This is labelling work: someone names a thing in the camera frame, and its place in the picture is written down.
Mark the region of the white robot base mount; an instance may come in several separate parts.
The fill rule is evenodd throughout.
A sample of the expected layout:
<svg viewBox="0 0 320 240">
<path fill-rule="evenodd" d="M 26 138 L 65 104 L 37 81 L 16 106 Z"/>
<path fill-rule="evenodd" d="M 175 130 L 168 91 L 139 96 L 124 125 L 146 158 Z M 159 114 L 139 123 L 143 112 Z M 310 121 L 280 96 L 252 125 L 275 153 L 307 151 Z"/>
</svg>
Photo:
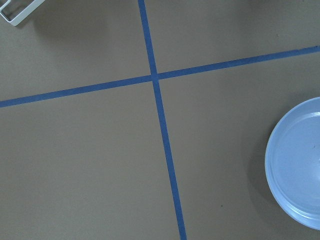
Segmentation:
<svg viewBox="0 0 320 240">
<path fill-rule="evenodd" d="M 0 15 L 12 26 L 18 26 L 45 0 L 1 0 Z"/>
</svg>

